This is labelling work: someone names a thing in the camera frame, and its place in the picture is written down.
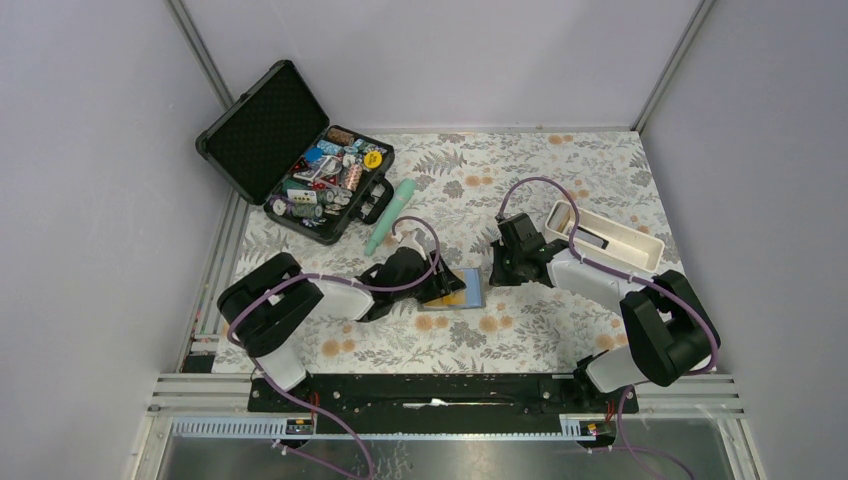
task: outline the assorted small items in case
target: assorted small items in case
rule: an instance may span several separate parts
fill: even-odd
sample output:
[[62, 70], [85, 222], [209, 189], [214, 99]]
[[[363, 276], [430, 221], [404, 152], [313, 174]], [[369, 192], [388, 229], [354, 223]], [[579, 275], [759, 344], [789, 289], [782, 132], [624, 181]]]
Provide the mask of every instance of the assorted small items in case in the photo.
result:
[[274, 215], [307, 228], [332, 224], [388, 149], [340, 127], [330, 127], [304, 152], [268, 204]]
[[377, 221], [394, 189], [394, 148], [330, 119], [294, 64], [275, 63], [195, 142], [198, 153], [273, 221], [325, 245]]

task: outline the case lid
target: case lid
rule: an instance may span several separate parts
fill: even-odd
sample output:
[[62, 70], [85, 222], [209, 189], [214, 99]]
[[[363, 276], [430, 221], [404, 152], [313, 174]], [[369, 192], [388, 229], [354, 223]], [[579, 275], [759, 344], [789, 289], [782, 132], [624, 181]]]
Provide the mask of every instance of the case lid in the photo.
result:
[[274, 64], [196, 142], [248, 202], [265, 202], [330, 119], [290, 60]]

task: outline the case handle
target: case handle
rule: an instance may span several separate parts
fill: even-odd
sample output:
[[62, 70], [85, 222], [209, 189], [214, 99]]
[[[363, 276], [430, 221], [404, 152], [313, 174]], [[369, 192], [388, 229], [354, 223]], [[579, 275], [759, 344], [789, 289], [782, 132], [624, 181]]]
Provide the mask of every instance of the case handle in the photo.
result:
[[392, 187], [392, 184], [386, 180], [386, 177], [381, 178], [379, 184], [383, 186], [384, 190], [383, 193], [380, 194], [380, 198], [377, 199], [377, 202], [373, 204], [374, 206], [371, 207], [371, 211], [368, 212], [368, 215], [363, 215], [362, 211], [359, 212], [359, 219], [366, 225], [373, 225], [376, 223], [377, 220], [380, 219], [380, 215], [383, 214], [383, 210], [389, 206], [389, 202], [392, 201], [392, 197], [395, 196], [395, 189]]

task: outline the black foam lining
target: black foam lining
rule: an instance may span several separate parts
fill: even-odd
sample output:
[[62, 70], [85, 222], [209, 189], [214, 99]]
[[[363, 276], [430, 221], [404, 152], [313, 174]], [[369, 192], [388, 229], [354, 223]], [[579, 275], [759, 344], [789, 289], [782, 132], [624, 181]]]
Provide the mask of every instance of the black foam lining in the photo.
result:
[[328, 125], [294, 65], [286, 62], [212, 134], [206, 150], [260, 204]]

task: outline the gray floor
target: gray floor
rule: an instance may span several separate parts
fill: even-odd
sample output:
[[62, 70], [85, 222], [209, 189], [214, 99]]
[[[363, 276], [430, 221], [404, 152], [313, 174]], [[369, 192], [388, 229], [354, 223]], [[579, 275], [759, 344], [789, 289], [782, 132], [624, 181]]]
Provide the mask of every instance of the gray floor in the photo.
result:
[[[671, 453], [691, 467], [697, 478], [733, 478], [718, 430], [708, 420], [652, 420], [645, 427], [629, 420], [634, 445]], [[650, 479], [627, 452], [587, 455], [572, 442], [555, 441], [375, 441], [368, 442], [377, 479]], [[265, 440], [173, 438], [168, 447], [163, 480], [342, 478], [296, 457], [282, 457]], [[315, 440], [303, 447], [343, 468], [367, 473], [352, 441]], [[671, 462], [644, 456], [669, 479], [686, 474]]]

